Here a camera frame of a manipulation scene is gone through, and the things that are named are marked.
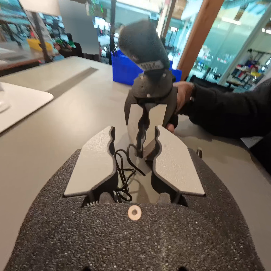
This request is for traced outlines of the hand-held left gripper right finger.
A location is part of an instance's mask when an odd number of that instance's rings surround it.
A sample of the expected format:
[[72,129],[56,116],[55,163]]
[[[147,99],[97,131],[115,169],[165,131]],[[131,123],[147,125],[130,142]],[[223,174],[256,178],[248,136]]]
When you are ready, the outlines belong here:
[[205,196],[188,147],[162,126],[155,127],[155,149],[151,174],[152,188],[167,193],[170,201],[183,195]]

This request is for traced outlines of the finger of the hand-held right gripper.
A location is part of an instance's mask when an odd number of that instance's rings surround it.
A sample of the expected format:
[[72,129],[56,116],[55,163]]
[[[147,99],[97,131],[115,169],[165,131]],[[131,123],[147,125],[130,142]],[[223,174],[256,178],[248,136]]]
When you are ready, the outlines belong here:
[[135,147],[135,156],[143,158],[143,144],[146,139],[144,109],[139,104],[131,104],[128,118],[128,136]]
[[144,158],[147,158],[155,148],[155,127],[162,125],[167,105],[156,105],[148,113],[149,125],[144,141]]

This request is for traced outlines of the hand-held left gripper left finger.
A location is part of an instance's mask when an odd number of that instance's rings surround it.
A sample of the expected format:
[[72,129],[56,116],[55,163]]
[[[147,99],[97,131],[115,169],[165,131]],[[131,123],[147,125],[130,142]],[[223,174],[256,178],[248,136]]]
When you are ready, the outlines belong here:
[[88,196],[98,201],[104,192],[113,197],[118,185],[114,140],[115,127],[108,126],[83,145],[64,197]]

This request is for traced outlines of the person's right forearm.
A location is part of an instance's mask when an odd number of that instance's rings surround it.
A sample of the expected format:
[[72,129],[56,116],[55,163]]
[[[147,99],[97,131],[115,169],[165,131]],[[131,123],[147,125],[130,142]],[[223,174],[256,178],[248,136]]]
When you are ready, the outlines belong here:
[[271,80],[244,93],[223,93],[194,83],[190,100],[178,114],[215,136],[264,137],[271,131]]

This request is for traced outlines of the person's right hand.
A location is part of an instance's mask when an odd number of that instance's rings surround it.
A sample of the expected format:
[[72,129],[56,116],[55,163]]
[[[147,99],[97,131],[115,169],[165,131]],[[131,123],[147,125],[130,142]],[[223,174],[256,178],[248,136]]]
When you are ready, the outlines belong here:
[[169,130],[171,133],[174,133],[174,130],[178,125],[178,113],[183,108],[183,106],[188,103],[194,90],[194,84],[186,81],[175,82],[173,83],[173,86],[178,89],[177,104],[174,115],[171,117],[171,121],[173,121],[173,123],[168,123],[166,126],[166,129]]

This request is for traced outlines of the large blue plastic bin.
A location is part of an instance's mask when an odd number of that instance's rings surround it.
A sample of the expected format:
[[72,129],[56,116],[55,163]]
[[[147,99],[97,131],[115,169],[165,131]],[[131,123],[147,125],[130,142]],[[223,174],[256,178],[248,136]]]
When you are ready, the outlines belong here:
[[111,62],[113,70],[113,81],[127,85],[133,85],[134,81],[139,78],[152,84],[157,84],[161,79],[166,77],[175,78],[176,82],[181,80],[182,71],[172,68],[166,51],[162,46],[160,49],[153,50],[150,54],[128,56],[121,50],[115,53],[111,52]]

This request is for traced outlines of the wooden support beam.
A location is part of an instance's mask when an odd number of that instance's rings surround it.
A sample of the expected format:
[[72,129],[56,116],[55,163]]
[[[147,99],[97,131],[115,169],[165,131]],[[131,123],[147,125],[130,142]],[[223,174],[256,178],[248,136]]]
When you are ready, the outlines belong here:
[[223,2],[223,0],[202,2],[177,66],[177,69],[182,71],[181,80],[187,79]]

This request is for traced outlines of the black light stand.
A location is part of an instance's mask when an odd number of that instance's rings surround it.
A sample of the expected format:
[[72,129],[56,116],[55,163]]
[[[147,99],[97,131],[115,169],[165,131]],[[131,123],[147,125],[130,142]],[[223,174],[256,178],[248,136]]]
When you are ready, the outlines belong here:
[[116,53],[116,46],[115,46],[115,41],[114,41],[115,12],[116,12],[116,0],[111,0],[109,65],[112,65],[112,55],[114,56]]

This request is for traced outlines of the person's black jacket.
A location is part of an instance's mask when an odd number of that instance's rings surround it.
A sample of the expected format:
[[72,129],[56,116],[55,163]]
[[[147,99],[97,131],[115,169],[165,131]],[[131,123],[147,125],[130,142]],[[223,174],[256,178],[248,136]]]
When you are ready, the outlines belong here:
[[253,156],[271,175],[271,133],[263,137],[259,142],[249,148]]

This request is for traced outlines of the white metal stand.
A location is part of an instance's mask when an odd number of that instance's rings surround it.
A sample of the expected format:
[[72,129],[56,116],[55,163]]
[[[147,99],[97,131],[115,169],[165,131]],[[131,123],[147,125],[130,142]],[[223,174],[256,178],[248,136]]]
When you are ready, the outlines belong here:
[[53,99],[54,96],[48,92],[0,83],[0,133]]

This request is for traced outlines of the black rack with colourful items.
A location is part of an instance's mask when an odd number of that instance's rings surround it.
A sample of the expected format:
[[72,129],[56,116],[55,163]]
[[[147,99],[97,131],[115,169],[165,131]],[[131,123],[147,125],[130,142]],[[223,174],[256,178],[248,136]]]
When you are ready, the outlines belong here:
[[248,49],[228,76],[228,88],[249,90],[265,76],[270,68],[271,53]]

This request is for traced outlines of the black tripod pole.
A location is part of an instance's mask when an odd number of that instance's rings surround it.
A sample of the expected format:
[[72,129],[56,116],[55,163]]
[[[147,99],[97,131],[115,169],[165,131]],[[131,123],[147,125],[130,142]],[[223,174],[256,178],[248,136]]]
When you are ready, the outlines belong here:
[[52,62],[52,60],[49,57],[47,49],[46,49],[46,44],[45,44],[45,41],[43,39],[43,35],[42,35],[41,28],[40,28],[39,20],[38,20],[38,17],[37,17],[37,13],[31,12],[31,14],[32,14],[32,17],[33,17],[33,20],[34,20],[34,24],[36,26],[36,33],[37,33],[39,41],[40,41],[40,47],[42,49],[44,61],[45,61],[45,63],[50,63],[50,62]]

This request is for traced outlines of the yellow plastic bin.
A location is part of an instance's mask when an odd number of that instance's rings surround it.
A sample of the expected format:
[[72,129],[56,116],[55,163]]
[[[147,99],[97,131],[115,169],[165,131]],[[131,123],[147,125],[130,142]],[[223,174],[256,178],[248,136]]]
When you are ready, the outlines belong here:
[[[37,50],[37,51],[42,51],[42,47],[41,47],[40,41],[38,39],[26,39],[26,41],[27,41],[30,48]],[[48,52],[53,51],[52,44],[45,42],[45,45],[46,45],[46,50]]]

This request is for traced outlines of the wood-edged grey table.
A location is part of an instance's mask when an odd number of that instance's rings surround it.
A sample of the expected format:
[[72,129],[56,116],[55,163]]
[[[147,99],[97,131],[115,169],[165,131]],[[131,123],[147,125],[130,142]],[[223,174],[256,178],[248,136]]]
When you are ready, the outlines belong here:
[[19,46],[16,42],[0,43],[0,70],[7,70],[22,65],[44,60],[42,51],[29,47],[28,44]]

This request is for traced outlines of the white light panel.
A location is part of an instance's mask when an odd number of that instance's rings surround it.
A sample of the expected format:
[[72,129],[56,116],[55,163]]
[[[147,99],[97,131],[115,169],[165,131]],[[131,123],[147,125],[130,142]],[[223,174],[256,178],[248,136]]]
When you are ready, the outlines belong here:
[[19,0],[22,7],[29,12],[59,16],[60,8],[58,0]]

